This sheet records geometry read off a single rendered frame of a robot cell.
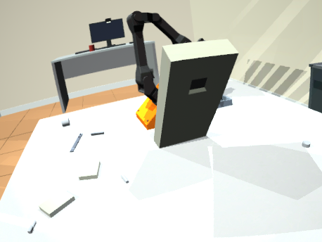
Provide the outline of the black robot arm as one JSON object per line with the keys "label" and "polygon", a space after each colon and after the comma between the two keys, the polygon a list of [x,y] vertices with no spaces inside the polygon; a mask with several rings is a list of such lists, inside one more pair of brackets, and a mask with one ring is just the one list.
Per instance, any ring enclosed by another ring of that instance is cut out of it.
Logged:
{"label": "black robot arm", "polygon": [[127,24],[133,36],[136,59],[136,83],[138,91],[144,93],[155,105],[157,105],[158,88],[153,83],[153,69],[149,69],[146,58],[146,50],[143,41],[144,23],[154,24],[172,41],[173,44],[191,42],[189,38],[179,34],[158,13],[142,13],[134,11],[127,17]]}

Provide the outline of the dark grey panel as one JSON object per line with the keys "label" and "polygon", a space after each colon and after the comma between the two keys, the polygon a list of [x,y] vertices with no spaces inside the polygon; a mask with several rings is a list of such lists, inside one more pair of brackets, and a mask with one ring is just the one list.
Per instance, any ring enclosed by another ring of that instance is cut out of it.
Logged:
{"label": "dark grey panel", "polygon": [[237,56],[227,39],[162,46],[154,133],[158,148],[207,136]]}

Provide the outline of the light blue square tray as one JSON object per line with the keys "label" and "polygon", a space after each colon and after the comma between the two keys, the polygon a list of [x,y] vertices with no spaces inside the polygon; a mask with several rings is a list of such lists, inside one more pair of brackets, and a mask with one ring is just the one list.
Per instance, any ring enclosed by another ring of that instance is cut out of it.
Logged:
{"label": "light blue square tray", "polygon": [[232,106],[232,105],[233,105],[232,98],[223,95],[221,100],[220,100],[218,109],[224,108],[224,107],[227,107],[227,106]]}

